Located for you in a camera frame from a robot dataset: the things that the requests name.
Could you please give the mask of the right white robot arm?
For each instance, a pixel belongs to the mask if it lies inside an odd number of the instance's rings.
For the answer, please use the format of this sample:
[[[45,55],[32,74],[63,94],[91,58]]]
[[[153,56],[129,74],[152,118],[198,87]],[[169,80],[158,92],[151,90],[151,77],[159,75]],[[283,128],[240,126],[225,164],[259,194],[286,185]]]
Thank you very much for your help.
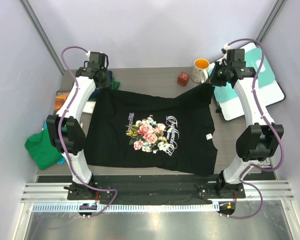
[[[244,177],[252,168],[270,172],[271,168],[261,167],[261,162],[274,155],[282,146],[284,128],[275,124],[263,101],[259,97],[258,73],[253,67],[247,67],[243,61],[215,61],[207,80],[215,87],[224,87],[227,83],[236,92],[244,112],[246,129],[236,141],[236,156],[223,170],[214,186],[220,198],[231,198],[242,190]]]

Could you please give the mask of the teal folding template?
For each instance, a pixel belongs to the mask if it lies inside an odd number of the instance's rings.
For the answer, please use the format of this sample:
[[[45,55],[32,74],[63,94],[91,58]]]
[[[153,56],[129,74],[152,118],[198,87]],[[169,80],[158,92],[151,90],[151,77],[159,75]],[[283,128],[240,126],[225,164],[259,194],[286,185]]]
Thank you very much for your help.
[[[254,67],[256,71],[261,63],[261,58],[262,50],[260,48],[253,48],[245,52],[246,66]],[[275,81],[275,74],[266,58],[264,58],[257,80],[258,87],[260,89],[272,84]],[[214,96],[218,103],[225,103],[238,97],[230,83],[227,83],[226,86],[222,87],[216,86],[214,89]]]

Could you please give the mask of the black t shirt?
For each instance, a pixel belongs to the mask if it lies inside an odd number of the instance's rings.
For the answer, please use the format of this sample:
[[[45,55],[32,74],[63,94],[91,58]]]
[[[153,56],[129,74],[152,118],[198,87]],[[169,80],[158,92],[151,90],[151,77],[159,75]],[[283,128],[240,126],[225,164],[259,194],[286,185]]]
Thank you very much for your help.
[[[212,140],[213,93],[206,83],[174,98],[103,89],[83,149],[86,162],[212,175],[218,152]]]

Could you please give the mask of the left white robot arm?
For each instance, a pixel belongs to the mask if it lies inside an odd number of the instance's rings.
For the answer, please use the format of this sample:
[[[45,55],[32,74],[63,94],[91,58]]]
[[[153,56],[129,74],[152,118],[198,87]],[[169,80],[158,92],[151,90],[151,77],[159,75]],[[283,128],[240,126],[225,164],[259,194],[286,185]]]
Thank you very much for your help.
[[[65,187],[68,200],[92,200],[98,191],[85,158],[86,134],[80,119],[92,93],[110,85],[111,79],[106,67],[79,68],[65,103],[55,115],[48,115],[46,119],[51,145],[66,159],[72,175],[72,183]]]

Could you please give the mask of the white board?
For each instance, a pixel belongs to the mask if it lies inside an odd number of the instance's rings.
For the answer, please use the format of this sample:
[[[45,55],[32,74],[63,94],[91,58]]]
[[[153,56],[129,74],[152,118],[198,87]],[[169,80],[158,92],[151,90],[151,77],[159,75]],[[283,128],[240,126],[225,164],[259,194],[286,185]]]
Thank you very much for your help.
[[[242,47],[245,52],[257,47],[253,42],[249,42]],[[266,106],[270,106],[283,101],[286,98],[284,91],[276,80],[268,86],[259,88],[259,99]],[[244,110],[239,97],[226,101],[224,103],[217,102],[225,121],[231,121],[244,115]]]

